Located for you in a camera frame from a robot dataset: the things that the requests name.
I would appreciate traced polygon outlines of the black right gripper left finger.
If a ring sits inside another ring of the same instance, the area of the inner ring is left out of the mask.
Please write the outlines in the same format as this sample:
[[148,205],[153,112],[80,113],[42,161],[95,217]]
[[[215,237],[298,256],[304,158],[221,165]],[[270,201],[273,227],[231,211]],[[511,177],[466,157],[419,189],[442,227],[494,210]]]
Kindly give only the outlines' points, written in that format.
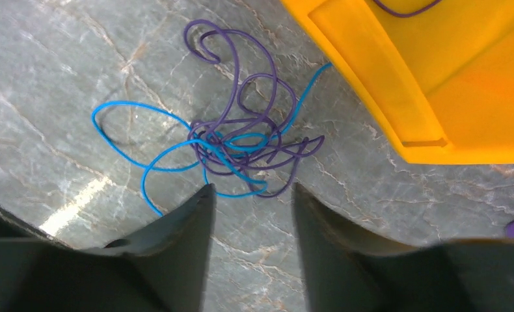
[[0,311],[200,311],[215,191],[103,247],[75,250],[0,208]]

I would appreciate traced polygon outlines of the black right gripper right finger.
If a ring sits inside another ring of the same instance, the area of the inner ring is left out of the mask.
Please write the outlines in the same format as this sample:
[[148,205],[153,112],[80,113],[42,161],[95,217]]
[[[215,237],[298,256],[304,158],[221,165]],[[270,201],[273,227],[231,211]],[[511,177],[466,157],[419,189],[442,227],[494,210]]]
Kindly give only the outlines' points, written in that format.
[[411,246],[354,223],[300,184],[292,214],[311,311],[514,311],[514,239]]

